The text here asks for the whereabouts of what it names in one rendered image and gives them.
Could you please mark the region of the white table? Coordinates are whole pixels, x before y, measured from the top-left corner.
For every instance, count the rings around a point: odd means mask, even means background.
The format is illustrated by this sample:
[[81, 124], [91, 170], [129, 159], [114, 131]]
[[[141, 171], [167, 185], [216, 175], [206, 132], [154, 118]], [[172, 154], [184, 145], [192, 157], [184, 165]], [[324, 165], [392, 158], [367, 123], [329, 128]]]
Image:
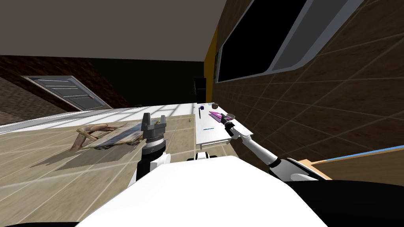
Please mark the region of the white table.
[[[201, 119], [199, 119], [198, 108], [200, 106], [204, 107], [204, 110], [201, 110]], [[238, 120], [233, 119], [231, 122], [234, 124], [234, 128], [231, 129], [234, 136], [232, 137], [226, 130], [225, 126], [222, 123], [217, 122], [213, 117], [209, 116], [209, 111], [219, 112], [221, 114], [226, 115], [226, 111], [224, 111], [221, 107], [217, 109], [213, 109], [208, 103], [205, 104], [197, 104], [195, 108], [195, 136], [196, 136], [196, 144], [203, 147], [205, 145], [211, 145], [215, 143], [227, 142], [233, 138], [239, 137], [242, 139], [242, 142], [245, 146], [247, 146], [250, 150], [257, 152], [261, 149], [260, 145], [254, 142], [250, 136], [253, 133], [244, 127]], [[211, 130], [203, 130], [205, 128], [214, 128]]]

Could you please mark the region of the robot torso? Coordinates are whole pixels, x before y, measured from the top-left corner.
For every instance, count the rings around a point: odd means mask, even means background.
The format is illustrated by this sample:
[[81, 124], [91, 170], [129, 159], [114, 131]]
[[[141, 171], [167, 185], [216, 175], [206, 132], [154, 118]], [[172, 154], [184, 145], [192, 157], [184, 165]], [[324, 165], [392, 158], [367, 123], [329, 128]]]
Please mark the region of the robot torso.
[[77, 227], [327, 227], [281, 180], [234, 156], [163, 164]]

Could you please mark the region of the grey panelled door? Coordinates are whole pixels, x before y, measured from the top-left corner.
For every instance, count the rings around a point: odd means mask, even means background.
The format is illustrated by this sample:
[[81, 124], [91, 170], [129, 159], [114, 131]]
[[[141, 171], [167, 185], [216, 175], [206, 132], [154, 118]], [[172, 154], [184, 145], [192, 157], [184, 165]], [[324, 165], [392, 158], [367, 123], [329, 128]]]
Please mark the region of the grey panelled door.
[[73, 76], [27, 76], [25, 79], [80, 111], [112, 109]]

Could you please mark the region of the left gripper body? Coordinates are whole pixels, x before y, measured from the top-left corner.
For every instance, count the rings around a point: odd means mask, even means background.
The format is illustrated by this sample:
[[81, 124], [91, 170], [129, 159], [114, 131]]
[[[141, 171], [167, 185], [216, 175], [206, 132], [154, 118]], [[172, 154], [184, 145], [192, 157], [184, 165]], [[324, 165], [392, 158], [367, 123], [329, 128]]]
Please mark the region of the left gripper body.
[[165, 133], [166, 123], [159, 123], [155, 125], [146, 125], [142, 123], [141, 131], [143, 135], [163, 135]]

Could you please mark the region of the black cabinet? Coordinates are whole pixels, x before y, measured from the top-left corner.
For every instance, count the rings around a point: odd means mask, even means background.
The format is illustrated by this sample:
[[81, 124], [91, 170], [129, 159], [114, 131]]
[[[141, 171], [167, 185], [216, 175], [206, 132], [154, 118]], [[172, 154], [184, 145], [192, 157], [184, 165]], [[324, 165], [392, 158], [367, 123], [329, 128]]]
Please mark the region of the black cabinet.
[[194, 80], [195, 95], [197, 103], [206, 103], [206, 78], [196, 78]]

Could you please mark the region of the dark window with grey frame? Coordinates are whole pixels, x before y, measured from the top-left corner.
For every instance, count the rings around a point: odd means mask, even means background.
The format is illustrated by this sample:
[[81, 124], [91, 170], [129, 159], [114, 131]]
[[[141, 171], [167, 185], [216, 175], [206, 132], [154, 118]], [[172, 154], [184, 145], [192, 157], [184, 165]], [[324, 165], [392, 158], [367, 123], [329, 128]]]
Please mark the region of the dark window with grey frame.
[[364, 0], [252, 0], [217, 54], [215, 81], [306, 65]]

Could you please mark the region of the wooden furniture with blue edge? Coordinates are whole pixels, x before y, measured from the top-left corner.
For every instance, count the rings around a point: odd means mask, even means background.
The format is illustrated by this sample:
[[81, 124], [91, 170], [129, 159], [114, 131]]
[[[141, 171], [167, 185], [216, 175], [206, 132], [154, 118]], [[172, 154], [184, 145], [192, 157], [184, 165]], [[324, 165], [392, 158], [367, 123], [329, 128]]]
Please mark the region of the wooden furniture with blue edge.
[[328, 160], [300, 160], [327, 180], [353, 180], [404, 186], [404, 145]]

